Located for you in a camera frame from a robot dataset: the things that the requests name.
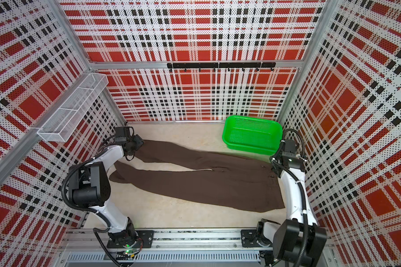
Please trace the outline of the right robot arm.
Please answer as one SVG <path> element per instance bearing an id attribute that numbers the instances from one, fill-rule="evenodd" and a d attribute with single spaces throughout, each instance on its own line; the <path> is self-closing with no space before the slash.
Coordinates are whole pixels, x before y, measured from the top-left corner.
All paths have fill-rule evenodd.
<path id="1" fill-rule="evenodd" d="M 275 267 L 315 267 L 327 241 L 326 230 L 319 226 L 308 201 L 304 159 L 284 153 L 272 156 L 271 165 L 283 182 L 286 220 L 282 223 L 262 219 L 255 230 L 241 231 L 244 248 L 258 248 L 260 263 Z"/>

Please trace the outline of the green plastic basket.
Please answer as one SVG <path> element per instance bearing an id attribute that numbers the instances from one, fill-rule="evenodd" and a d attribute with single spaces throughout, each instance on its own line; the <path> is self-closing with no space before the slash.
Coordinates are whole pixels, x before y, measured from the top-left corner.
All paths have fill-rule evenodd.
<path id="1" fill-rule="evenodd" d="M 222 140 L 232 150 L 271 156 L 278 150 L 282 134 L 276 121 L 234 115 L 225 121 Z"/>

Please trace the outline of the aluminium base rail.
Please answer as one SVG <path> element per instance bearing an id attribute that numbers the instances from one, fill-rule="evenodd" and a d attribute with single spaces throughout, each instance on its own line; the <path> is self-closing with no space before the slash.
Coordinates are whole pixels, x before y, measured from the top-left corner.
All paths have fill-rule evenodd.
<path id="1" fill-rule="evenodd" d="M 90 229 L 71 230 L 55 267 L 289 267 L 254 228 L 139 229 L 141 240 L 118 246 Z"/>

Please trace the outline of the brown trousers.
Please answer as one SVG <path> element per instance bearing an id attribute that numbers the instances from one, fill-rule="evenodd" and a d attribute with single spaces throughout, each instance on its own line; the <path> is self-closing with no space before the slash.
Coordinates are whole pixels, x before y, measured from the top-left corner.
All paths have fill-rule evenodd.
<path id="1" fill-rule="evenodd" d="M 285 207 L 278 178 L 264 161 L 153 140 L 146 140 L 136 157 L 146 163 L 170 163 L 188 170 L 139 170 L 117 161 L 110 181 L 171 198 L 243 211 L 268 212 Z"/>

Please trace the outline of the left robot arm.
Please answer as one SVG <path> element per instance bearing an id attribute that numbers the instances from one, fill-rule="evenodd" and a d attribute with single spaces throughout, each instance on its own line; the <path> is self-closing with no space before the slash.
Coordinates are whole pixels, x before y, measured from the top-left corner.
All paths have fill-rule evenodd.
<path id="1" fill-rule="evenodd" d="M 139 135 L 115 135 L 115 141 L 103 145 L 89 160 L 69 168 L 61 186 L 63 202 L 70 208 L 91 212 L 105 224 L 93 229 L 95 234 L 107 233 L 118 247 L 133 247 L 139 240 L 132 221 L 110 200 L 108 170 L 121 158 L 135 156 L 144 140 Z"/>

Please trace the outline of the black hook rail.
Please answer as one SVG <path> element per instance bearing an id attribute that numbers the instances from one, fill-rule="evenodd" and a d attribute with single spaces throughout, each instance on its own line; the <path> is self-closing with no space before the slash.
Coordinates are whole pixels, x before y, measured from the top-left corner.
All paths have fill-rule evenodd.
<path id="1" fill-rule="evenodd" d="M 207 63 L 167 63 L 171 69 L 274 69 L 276 62 L 207 62 Z"/>

